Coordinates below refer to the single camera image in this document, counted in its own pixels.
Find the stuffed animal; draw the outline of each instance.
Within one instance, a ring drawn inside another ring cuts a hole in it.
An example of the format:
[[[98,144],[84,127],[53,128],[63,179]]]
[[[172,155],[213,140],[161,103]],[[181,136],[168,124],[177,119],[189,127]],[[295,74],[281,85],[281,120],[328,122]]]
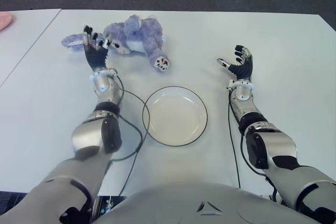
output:
[[[124,23],[107,26],[104,35],[110,38],[110,46],[119,54],[144,52],[155,69],[159,72],[167,71],[169,60],[162,51],[162,27],[155,18],[140,19],[132,15]]]

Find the robot finger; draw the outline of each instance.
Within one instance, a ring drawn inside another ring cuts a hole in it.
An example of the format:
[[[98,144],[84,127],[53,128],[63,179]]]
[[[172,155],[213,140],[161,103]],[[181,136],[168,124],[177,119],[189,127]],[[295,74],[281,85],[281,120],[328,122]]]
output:
[[[110,46],[110,44],[111,44],[111,41],[110,41],[109,39],[106,38],[106,39],[103,41],[103,45],[102,45],[102,47],[105,48],[105,49],[108,49],[109,46]]]
[[[92,27],[89,27],[88,29],[87,29],[87,35],[88,35],[88,43],[89,44],[91,44],[92,45]]]
[[[85,26],[84,27],[84,31],[83,31],[83,44],[84,46],[87,46],[89,44],[88,41],[88,30],[89,30],[89,26]]]
[[[237,45],[235,50],[238,51],[238,52],[243,52],[243,48],[244,48],[244,46]]]
[[[99,41],[99,43],[98,43],[98,49],[101,48],[101,47],[103,46],[103,43],[104,43],[104,41],[102,41],[102,40]]]
[[[236,58],[236,61],[238,61],[240,64],[243,64],[243,63],[242,63],[243,60],[242,60],[241,58],[238,58],[238,57],[237,57],[237,58]]]
[[[97,33],[94,33],[93,34],[93,37],[92,37],[92,46],[97,49],[97,37],[98,37],[98,34]]]
[[[231,63],[224,59],[217,59],[217,62],[227,69],[231,66]]]
[[[238,57],[240,57],[240,58],[243,58],[243,54],[242,54],[241,52],[237,52],[237,51],[236,51],[236,52],[235,52],[235,55],[238,56]]]

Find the wire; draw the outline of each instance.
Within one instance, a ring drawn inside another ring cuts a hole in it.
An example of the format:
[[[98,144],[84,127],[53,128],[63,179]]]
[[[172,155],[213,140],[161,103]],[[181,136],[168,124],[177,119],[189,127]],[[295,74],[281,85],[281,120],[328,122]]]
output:
[[[277,189],[274,187],[273,194],[272,194],[272,200],[274,202],[277,202]]]
[[[231,125],[230,125],[230,97],[231,97],[231,92],[229,93],[229,103],[228,103],[228,109],[227,109],[227,121],[228,121],[228,124],[229,124],[229,131],[230,131],[230,138],[231,138],[231,143],[232,143],[233,154],[234,154],[234,156],[235,156],[236,169],[237,169],[237,178],[238,178],[238,185],[239,185],[239,188],[241,188],[241,186],[240,186],[240,176],[239,176],[239,169],[238,169],[237,156],[236,156],[236,151],[235,151],[235,145],[234,145],[234,143],[233,143],[233,139],[232,139]]]
[[[139,154],[139,151],[140,151],[140,149],[141,149],[141,147],[142,147],[142,145],[143,145],[143,143],[144,143],[144,141],[146,140],[146,137],[147,137],[147,135],[148,135],[148,129],[149,129],[150,120],[151,120],[151,116],[150,116],[150,113],[149,113],[149,109],[148,109],[148,107],[147,107],[147,104],[146,104],[146,103],[145,103],[139,96],[137,96],[136,94],[132,93],[131,91],[128,91],[128,90],[125,90],[125,89],[123,89],[123,91],[126,92],[126,93],[129,93],[129,94],[133,95],[134,97],[136,97],[137,99],[139,99],[139,100],[143,103],[142,114],[143,114],[143,112],[144,112],[144,109],[146,108],[147,113],[148,113],[148,123],[147,123],[147,128],[146,128],[145,136],[142,137],[142,133],[141,133],[141,131],[140,131],[134,124],[132,124],[131,122],[129,122],[128,120],[126,120],[124,117],[120,116],[120,118],[121,118],[122,120],[124,120],[126,123],[128,123],[130,126],[134,127],[134,128],[138,131],[138,133],[139,133],[141,139],[140,139],[140,143],[138,144],[138,146],[137,146],[137,148],[135,149],[134,152],[132,152],[131,154],[127,155],[126,157],[119,158],[119,159],[112,159],[112,160],[111,160],[111,162],[113,162],[113,161],[115,161],[115,162],[116,162],[116,161],[123,161],[123,160],[126,160],[127,158],[129,158],[129,157],[131,157],[131,156],[133,156],[133,155],[135,154],[135,157],[134,157],[134,159],[133,159],[133,163],[132,163],[131,169],[130,169],[130,171],[129,171],[129,173],[128,173],[127,179],[126,179],[126,181],[125,181],[123,187],[122,187],[121,190],[120,190],[120,193],[118,194],[118,197],[121,196],[122,192],[125,190],[126,185],[127,185],[128,181],[129,181],[129,179],[130,179],[130,176],[131,176],[131,174],[132,174],[132,171],[133,171],[133,168],[134,168],[134,165],[135,165],[135,161],[137,160],[136,158],[137,158],[137,156],[138,156],[138,154]]]
[[[122,83],[122,81],[121,81],[121,79],[120,79],[120,77],[119,77],[119,75],[116,75],[117,76],[117,78],[118,78],[118,80],[119,80],[119,82],[120,82],[120,85],[121,85],[121,88],[119,87],[119,89],[121,89],[121,91],[122,91],[122,93],[121,93],[121,97],[120,97],[120,100],[119,100],[119,102],[118,102],[118,106],[120,105],[120,103],[121,103],[121,100],[124,98],[124,94],[125,94],[125,87],[124,87],[124,83]]]

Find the black joint cover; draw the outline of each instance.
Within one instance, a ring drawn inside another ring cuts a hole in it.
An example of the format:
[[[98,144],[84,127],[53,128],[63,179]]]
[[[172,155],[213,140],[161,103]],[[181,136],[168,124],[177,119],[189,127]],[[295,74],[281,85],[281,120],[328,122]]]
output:
[[[241,132],[241,134],[244,134],[247,127],[256,122],[268,122],[268,121],[266,120],[266,118],[264,118],[262,114],[258,112],[248,113],[240,119],[239,131]]]
[[[288,170],[294,170],[301,166],[299,165],[296,157],[292,156],[276,156],[273,157],[272,159],[276,166]]]
[[[113,114],[115,114],[116,116],[119,116],[120,113],[120,108],[118,105],[116,105],[113,102],[101,102],[99,103],[94,111],[98,111],[98,110],[105,110],[105,111],[109,111]]]
[[[117,119],[106,118],[101,127],[101,135],[106,153],[113,153],[121,147],[121,135]]]
[[[267,151],[261,136],[257,133],[246,136],[248,159],[257,169],[268,169]]]

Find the plush toy paw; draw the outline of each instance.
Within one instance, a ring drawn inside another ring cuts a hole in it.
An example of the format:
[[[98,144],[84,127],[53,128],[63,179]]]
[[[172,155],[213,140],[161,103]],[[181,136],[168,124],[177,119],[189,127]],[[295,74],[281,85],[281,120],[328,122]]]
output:
[[[160,56],[155,60],[154,67],[158,68],[160,72],[165,72],[169,67],[169,61],[166,58]]]

